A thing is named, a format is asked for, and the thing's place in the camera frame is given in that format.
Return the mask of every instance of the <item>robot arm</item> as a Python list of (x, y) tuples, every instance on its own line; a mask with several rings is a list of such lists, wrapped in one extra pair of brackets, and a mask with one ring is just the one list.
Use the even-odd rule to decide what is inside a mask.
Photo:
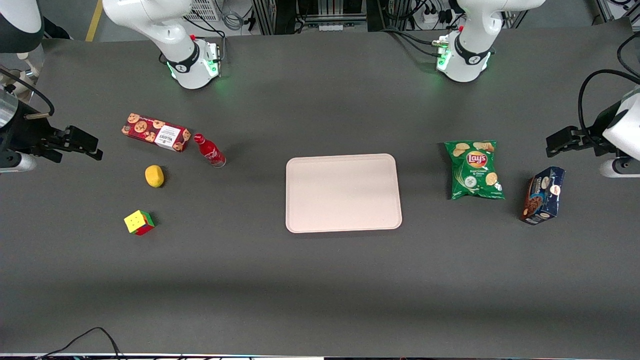
[(545, 0), (458, 0), (467, 14), (463, 31), (440, 37), (444, 44), (439, 53), (444, 57), (436, 66), (454, 81), (466, 83), (486, 68), (490, 49), (502, 29), (499, 12), (537, 8)]
[(615, 154), (600, 166), (606, 177), (640, 177), (640, 86), (601, 112), (585, 130), (568, 126), (547, 138), (549, 158), (593, 148), (596, 156)]
[[(43, 32), (36, 0), (0, 0), (0, 52), (29, 52), (40, 45)], [(0, 67), (0, 74), (45, 99), (31, 83), (7, 69)], [(40, 113), (0, 88), (0, 173), (33, 170), (36, 156), (59, 163), (62, 160), (59, 151), (80, 152), (102, 159), (96, 137), (75, 126), (59, 130), (49, 124), (47, 117), (53, 114), (53, 107), (48, 103), (49, 113)]]
[(145, 35), (160, 48), (182, 87), (201, 88), (218, 76), (218, 46), (187, 36), (176, 21), (191, 11), (191, 0), (103, 0), (102, 5), (113, 22)]

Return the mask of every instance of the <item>bottle cap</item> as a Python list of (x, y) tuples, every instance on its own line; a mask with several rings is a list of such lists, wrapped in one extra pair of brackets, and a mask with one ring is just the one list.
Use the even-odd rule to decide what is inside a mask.
[(193, 141), (195, 141), (198, 145), (202, 145), (204, 143), (204, 135), (203, 134), (196, 134), (193, 135)]

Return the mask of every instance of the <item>blue snack box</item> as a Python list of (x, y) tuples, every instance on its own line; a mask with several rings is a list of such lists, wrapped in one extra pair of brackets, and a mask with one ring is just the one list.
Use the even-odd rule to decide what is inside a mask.
[(534, 176), (520, 219), (527, 224), (538, 225), (558, 215), (560, 193), (564, 181), (564, 170), (550, 167)]

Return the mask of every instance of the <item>yellow fruit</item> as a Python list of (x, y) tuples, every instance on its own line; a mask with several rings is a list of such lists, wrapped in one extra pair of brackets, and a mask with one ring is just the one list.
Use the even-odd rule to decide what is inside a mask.
[(145, 178), (147, 178), (147, 183), (154, 188), (159, 188), (164, 183), (164, 174), (157, 165), (151, 165), (145, 170)]

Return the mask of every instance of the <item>red cookie box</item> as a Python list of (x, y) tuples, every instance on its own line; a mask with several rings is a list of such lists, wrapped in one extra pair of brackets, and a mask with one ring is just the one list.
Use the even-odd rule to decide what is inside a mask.
[(154, 143), (165, 149), (182, 152), (187, 147), (191, 133), (186, 127), (131, 113), (122, 133), (130, 138)]

